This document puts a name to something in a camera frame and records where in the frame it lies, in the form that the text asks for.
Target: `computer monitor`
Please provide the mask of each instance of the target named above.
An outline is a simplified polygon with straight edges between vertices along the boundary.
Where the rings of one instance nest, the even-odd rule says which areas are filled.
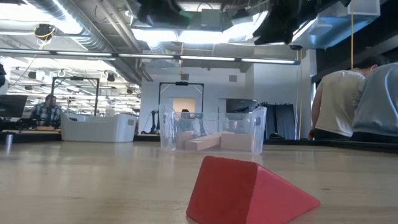
[[[0,117],[21,118],[26,101],[25,95],[0,95]]]

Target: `wooden table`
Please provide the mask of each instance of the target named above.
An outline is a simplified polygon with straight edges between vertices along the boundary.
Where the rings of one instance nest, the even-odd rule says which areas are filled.
[[[159,147],[55,142],[2,149],[0,223],[194,223],[185,210],[208,154]],[[397,155],[265,147],[262,156],[212,155],[263,163],[322,202],[291,223],[398,223]]]

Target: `man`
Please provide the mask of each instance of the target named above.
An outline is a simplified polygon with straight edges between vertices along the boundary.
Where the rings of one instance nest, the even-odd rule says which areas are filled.
[[[322,78],[312,105],[312,130],[308,138],[350,139],[355,108],[353,100],[365,77],[378,66],[388,63],[383,56],[370,57],[353,70],[333,72]]]
[[[35,118],[39,125],[50,125],[50,122],[59,122],[61,119],[61,108],[57,106],[57,97],[48,95],[44,103],[37,104],[30,118]]]
[[[376,69],[353,106],[358,108],[352,140],[398,143],[398,63]]]

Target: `clear plastic bin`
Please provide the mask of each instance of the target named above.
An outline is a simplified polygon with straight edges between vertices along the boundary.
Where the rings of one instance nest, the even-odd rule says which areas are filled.
[[[246,152],[264,144],[267,109],[249,114],[184,113],[160,105],[160,141],[165,151]]]

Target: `red triangular block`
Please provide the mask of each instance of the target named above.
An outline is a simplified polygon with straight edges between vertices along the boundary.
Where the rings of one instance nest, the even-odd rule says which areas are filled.
[[[206,156],[187,216],[201,224],[280,224],[319,204],[254,162]]]

